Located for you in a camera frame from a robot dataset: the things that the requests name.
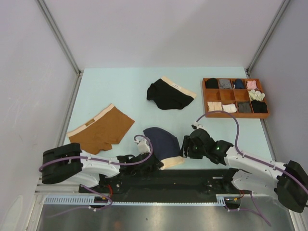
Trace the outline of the navy blue underwear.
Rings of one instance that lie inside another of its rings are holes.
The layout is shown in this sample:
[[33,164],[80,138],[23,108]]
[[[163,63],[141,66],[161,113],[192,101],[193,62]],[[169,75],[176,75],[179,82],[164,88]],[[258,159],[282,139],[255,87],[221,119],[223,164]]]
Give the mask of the navy blue underwear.
[[158,127],[147,128],[143,133],[145,137],[149,138],[155,157],[163,164],[160,170],[184,163],[184,158],[180,156],[180,145],[177,137]]

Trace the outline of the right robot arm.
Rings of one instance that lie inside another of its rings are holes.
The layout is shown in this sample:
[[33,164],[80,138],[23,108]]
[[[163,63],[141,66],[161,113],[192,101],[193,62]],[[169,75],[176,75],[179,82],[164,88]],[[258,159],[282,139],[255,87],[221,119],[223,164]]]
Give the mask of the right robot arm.
[[184,136],[180,155],[192,159],[206,157],[216,165],[228,166],[222,181],[227,193],[239,189],[268,195],[297,213],[308,206],[308,175],[298,162],[259,159],[230,142],[213,140],[202,128]]

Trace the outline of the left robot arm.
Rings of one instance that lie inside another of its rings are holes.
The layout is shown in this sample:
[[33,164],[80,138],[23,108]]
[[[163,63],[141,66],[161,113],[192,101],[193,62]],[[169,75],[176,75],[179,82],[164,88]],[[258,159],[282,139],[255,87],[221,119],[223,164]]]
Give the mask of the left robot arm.
[[162,166],[153,153],[104,158],[81,150],[79,143],[71,143],[45,151],[39,172],[43,184],[70,181],[99,193],[106,188],[104,178],[143,176]]

